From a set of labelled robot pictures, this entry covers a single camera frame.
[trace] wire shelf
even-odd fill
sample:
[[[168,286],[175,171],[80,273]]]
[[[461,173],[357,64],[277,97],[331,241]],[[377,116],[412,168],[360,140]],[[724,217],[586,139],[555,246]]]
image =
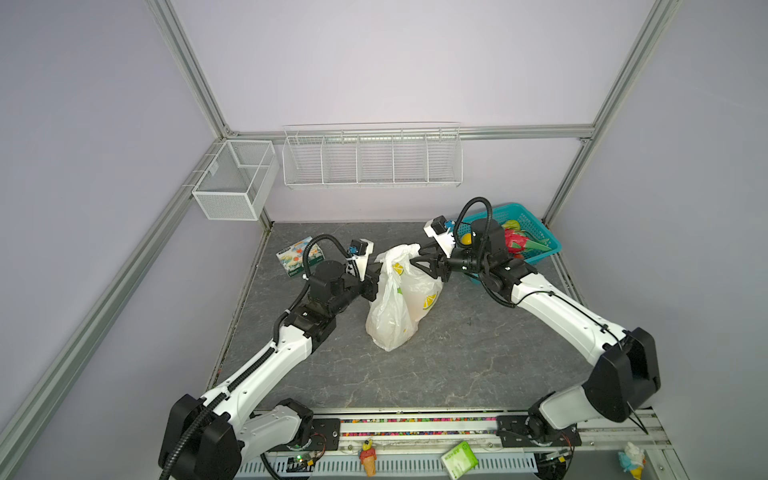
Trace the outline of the wire shelf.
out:
[[[227,140],[192,194],[211,220],[259,220],[280,169],[271,141]]]
[[[372,129],[350,125],[313,132],[286,127],[283,175],[288,187],[427,187],[462,182],[457,124]]]

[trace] white mesh basket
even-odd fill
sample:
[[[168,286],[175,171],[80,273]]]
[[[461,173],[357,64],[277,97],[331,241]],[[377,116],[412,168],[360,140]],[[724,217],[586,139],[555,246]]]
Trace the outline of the white mesh basket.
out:
[[[211,220],[258,220],[279,169],[271,141],[227,140],[192,194]]]
[[[387,127],[339,131],[286,127],[285,184],[291,188],[424,187],[462,182],[457,124]]]

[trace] white plastic bag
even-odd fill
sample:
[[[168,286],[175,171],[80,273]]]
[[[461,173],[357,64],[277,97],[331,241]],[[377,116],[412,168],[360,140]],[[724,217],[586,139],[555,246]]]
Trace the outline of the white plastic bag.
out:
[[[411,265],[419,244],[398,245],[376,257],[382,263],[379,292],[371,303],[366,332],[373,342],[391,352],[416,333],[442,291],[442,281]]]

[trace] black cable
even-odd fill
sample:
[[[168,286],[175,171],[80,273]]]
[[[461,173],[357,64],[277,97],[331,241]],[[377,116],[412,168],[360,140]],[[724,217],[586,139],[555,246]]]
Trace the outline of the black cable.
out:
[[[312,275],[312,272],[310,271],[310,250],[312,249],[312,247],[315,246],[316,243],[320,242],[321,240],[330,240],[336,246],[339,252],[341,252],[344,258],[347,259],[348,261],[350,261],[349,258],[352,256],[351,254],[349,254],[348,250],[342,247],[341,242],[339,242],[336,239],[336,237],[334,237],[333,235],[329,235],[327,233],[321,233],[320,235],[316,235],[312,237],[312,239],[309,241],[306,247],[304,247],[304,254],[302,255],[302,264],[304,265],[304,275],[306,276],[306,278],[310,278],[310,276]],[[357,263],[355,262],[351,262],[351,263],[352,263],[353,269],[355,270],[355,275],[357,276],[357,278],[360,278],[360,272],[359,270],[357,270]]]
[[[556,296],[560,300],[566,302],[568,305],[574,307],[574,309],[578,310],[582,315],[584,315],[588,319],[592,320],[592,323],[594,323],[595,325],[599,326],[601,330],[605,330],[608,335],[614,337],[614,340],[616,340],[616,344],[619,345],[619,347],[621,347],[621,341],[619,340],[619,338],[617,336],[614,335],[613,332],[611,332],[611,330],[607,326],[603,325],[602,323],[600,323],[597,320],[595,320],[594,318],[592,318],[588,313],[586,313],[585,311],[580,309],[578,306],[576,306],[576,304],[572,303],[570,300],[567,300],[565,297],[560,296],[560,295],[558,295],[556,293],[553,293],[553,294],[554,294],[554,296]]]
[[[275,345],[280,346],[280,327],[283,325],[283,320],[285,320],[288,317],[288,314],[293,312],[293,309],[295,309],[299,303],[301,303],[301,300],[303,300],[304,296],[309,290],[310,282],[305,281],[304,286],[301,288],[299,295],[296,296],[296,299],[293,301],[293,303],[290,304],[286,311],[282,312],[280,316],[277,317],[277,320],[272,327],[272,340],[275,342]]]
[[[461,213],[458,215],[458,218],[456,218],[456,222],[454,223],[453,243],[457,247],[465,249],[472,246],[471,244],[464,245],[458,238],[458,226],[463,223],[462,220],[464,220],[464,216],[467,214],[467,210],[469,210],[469,208],[476,203],[485,205],[485,227],[483,228],[483,236],[480,239],[480,248],[478,249],[478,256],[482,259],[482,254],[485,252],[485,239],[488,238],[488,227],[490,226],[491,219],[493,218],[493,207],[491,207],[491,202],[489,202],[487,198],[475,197],[467,202],[466,205],[462,208]]]
[[[266,472],[270,474],[270,477],[274,478],[275,480],[283,480],[283,477],[277,474],[275,472],[275,469],[272,468],[272,465],[270,465],[269,460],[266,459],[266,454],[261,454],[261,461],[264,464],[264,468],[266,468]]]
[[[634,413],[634,418],[636,418],[637,422],[639,422],[639,423],[635,422],[634,419],[631,416],[629,416],[628,418],[632,421],[632,423],[637,425],[640,428],[640,430],[642,430],[643,433],[645,433],[645,435],[650,435],[650,433],[648,433],[648,429],[645,428],[645,424],[643,423],[642,420],[640,420],[640,416],[632,408],[632,405],[629,402],[627,402],[627,406],[629,407],[629,410],[631,410],[632,413]]]
[[[246,378],[248,378],[248,376],[250,376],[251,373],[256,372],[256,369],[262,366],[264,362],[266,362],[266,359],[270,358],[272,354],[275,352],[276,350],[270,347],[266,352],[264,352],[262,356],[260,356],[256,360],[256,362],[251,363],[247,369],[245,369],[241,374],[237,376],[235,380],[232,381],[232,383],[227,385],[227,390],[229,390],[230,392],[234,391],[239,384],[241,384]]]
[[[296,299],[293,301],[293,303],[290,304],[290,306],[287,308],[285,312],[282,312],[280,316],[277,317],[277,320],[275,320],[275,324],[272,327],[272,340],[275,342],[275,345],[280,346],[280,327],[283,325],[283,321],[288,317],[288,314],[293,312],[293,309],[295,309],[299,303],[301,303],[301,300],[303,300],[306,293],[310,290],[310,282],[309,278],[312,276],[312,270],[310,269],[310,251],[312,250],[312,247],[315,246],[316,243],[320,242],[321,240],[330,240],[334,246],[341,252],[341,254],[344,256],[345,259],[349,259],[352,255],[349,253],[348,250],[344,250],[344,247],[342,247],[341,242],[334,237],[333,235],[329,235],[327,233],[321,233],[320,235],[314,236],[307,244],[306,247],[304,247],[304,252],[302,253],[302,266],[304,269],[304,276],[306,278],[306,281],[304,282],[304,286],[302,287],[301,291],[299,292],[299,295],[296,296]],[[348,260],[352,264],[352,268],[355,271],[355,278],[360,278],[360,271],[357,268],[357,262]]]
[[[174,466],[176,465],[176,462],[179,460],[179,456],[181,455],[181,451],[184,450],[184,446],[187,445],[187,443],[192,438],[192,435],[197,431],[198,428],[200,428],[203,425],[203,422],[208,420],[210,413],[224,401],[224,399],[227,396],[224,393],[220,393],[216,396],[215,399],[209,403],[202,412],[195,418],[195,420],[192,421],[189,427],[187,427],[186,430],[184,430],[184,433],[181,434],[181,437],[179,437],[179,441],[176,442],[176,446],[174,447],[174,450],[169,454],[169,456],[165,459],[165,465],[163,465],[163,471],[160,473],[160,480],[168,480],[170,478],[170,471],[174,469]]]

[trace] green box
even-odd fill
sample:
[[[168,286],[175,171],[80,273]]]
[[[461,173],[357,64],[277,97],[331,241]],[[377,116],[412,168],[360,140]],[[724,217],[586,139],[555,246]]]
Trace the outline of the green box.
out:
[[[478,458],[475,457],[475,453],[469,448],[467,442],[459,443],[440,459],[453,480],[478,466]]]

